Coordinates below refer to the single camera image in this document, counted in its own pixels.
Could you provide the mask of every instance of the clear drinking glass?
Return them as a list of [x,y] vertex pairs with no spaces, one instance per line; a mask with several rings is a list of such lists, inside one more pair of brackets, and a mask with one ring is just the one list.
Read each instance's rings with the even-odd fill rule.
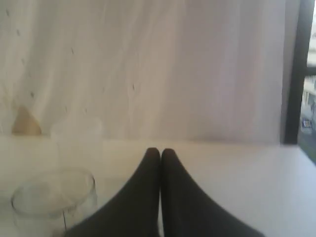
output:
[[14,224],[21,237],[59,237],[97,208],[95,181],[81,169],[41,174],[11,198]]

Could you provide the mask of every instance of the sheer curtain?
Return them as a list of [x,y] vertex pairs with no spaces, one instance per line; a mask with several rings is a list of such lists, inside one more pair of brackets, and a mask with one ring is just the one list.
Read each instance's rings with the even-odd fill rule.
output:
[[2,0],[0,113],[42,133],[279,143],[285,0]]

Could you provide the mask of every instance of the table surface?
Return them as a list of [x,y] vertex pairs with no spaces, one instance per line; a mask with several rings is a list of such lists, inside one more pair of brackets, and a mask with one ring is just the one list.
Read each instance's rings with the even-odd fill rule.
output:
[[[114,140],[102,146],[102,156],[66,162],[92,171],[100,206],[125,184],[148,147],[174,148],[211,198],[267,237],[316,236],[316,167],[296,146]],[[64,163],[45,137],[0,137],[0,159],[0,236],[15,237],[12,192]]]

